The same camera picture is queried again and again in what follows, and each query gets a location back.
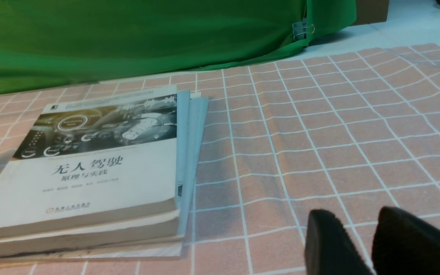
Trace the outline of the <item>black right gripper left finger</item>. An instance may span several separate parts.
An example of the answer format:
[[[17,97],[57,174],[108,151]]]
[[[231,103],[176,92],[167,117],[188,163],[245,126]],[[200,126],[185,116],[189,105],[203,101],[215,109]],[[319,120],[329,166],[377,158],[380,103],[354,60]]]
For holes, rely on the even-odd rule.
[[[325,209],[310,211],[304,262],[308,275],[371,275],[341,221]]]

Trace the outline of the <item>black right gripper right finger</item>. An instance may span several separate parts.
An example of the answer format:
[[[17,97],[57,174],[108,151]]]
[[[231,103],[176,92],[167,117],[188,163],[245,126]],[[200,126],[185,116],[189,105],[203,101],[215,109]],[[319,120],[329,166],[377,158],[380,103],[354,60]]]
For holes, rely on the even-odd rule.
[[[378,275],[440,275],[440,229],[398,207],[383,207],[372,264]]]

